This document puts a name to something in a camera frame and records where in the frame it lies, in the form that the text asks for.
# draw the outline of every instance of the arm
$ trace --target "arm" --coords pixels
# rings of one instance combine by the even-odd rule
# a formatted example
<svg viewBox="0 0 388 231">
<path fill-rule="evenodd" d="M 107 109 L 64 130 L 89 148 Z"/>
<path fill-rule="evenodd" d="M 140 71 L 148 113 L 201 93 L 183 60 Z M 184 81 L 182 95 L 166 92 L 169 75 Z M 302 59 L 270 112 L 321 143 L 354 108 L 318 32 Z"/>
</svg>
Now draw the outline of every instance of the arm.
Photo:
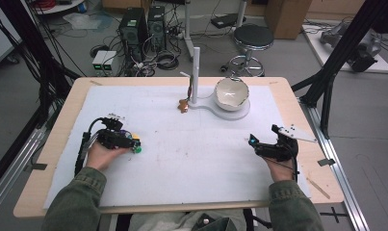
<svg viewBox="0 0 388 231">
<path fill-rule="evenodd" d="M 101 172 L 127 149 L 108 150 L 95 142 L 86 166 L 53 200 L 41 230 L 96 230 L 100 220 L 98 209 L 106 177 Z"/>
<path fill-rule="evenodd" d="M 274 231 L 323 230 L 316 208 L 293 180 L 292 161 L 280 165 L 265 159 L 274 181 L 271 184 L 269 212 Z"/>
</svg>

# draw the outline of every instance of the sleeve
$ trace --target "sleeve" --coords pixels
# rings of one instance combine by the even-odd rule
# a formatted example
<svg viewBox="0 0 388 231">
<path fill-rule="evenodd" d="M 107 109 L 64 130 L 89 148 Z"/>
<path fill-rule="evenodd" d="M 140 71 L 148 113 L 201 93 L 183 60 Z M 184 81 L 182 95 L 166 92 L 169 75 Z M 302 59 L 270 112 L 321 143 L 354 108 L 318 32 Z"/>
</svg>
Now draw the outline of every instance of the sleeve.
<svg viewBox="0 0 388 231">
<path fill-rule="evenodd" d="M 96 230 L 98 209 L 106 177 L 100 171 L 83 167 L 50 205 L 41 230 Z"/>
<path fill-rule="evenodd" d="M 323 230 L 320 215 L 296 181 L 276 182 L 269 191 L 269 212 L 274 231 Z"/>
</svg>

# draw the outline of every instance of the white bowl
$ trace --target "white bowl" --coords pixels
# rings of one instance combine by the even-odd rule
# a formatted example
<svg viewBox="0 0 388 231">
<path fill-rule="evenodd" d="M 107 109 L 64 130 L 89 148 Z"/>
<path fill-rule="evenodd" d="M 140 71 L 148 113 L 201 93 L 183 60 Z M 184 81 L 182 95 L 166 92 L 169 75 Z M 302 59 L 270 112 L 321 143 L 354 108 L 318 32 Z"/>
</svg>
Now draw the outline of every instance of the white bowl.
<svg viewBox="0 0 388 231">
<path fill-rule="evenodd" d="M 241 79 L 225 78 L 215 86 L 215 102 L 226 111 L 241 110 L 248 100 L 248 86 Z"/>
</svg>

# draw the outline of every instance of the person's left hand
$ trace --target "person's left hand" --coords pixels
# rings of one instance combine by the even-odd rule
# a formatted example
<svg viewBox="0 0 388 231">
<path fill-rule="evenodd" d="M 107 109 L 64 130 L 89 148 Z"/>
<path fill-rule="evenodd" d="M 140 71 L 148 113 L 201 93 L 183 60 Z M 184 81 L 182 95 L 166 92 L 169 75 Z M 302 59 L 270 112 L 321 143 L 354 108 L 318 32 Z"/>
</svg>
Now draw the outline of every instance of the person's left hand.
<svg viewBox="0 0 388 231">
<path fill-rule="evenodd" d="M 86 167 L 92 167 L 99 171 L 107 169 L 110 163 L 119 155 L 128 152 L 130 148 L 107 149 L 98 141 L 95 141 L 88 152 Z"/>
</svg>

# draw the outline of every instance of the hand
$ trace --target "hand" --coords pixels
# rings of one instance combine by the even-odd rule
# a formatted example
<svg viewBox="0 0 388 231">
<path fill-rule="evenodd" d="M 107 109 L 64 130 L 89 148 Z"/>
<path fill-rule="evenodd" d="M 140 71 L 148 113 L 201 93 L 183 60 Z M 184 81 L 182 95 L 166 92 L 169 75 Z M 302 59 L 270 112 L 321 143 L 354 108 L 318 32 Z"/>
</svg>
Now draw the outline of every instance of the hand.
<svg viewBox="0 0 388 231">
<path fill-rule="evenodd" d="M 293 180 L 293 160 L 277 162 L 275 159 L 263 158 L 271 170 L 272 181 Z"/>
<path fill-rule="evenodd" d="M 88 152 L 86 167 L 92 167 L 99 171 L 107 169 L 110 163 L 119 155 L 126 153 L 130 148 L 107 149 L 98 141 L 95 141 Z"/>
</svg>

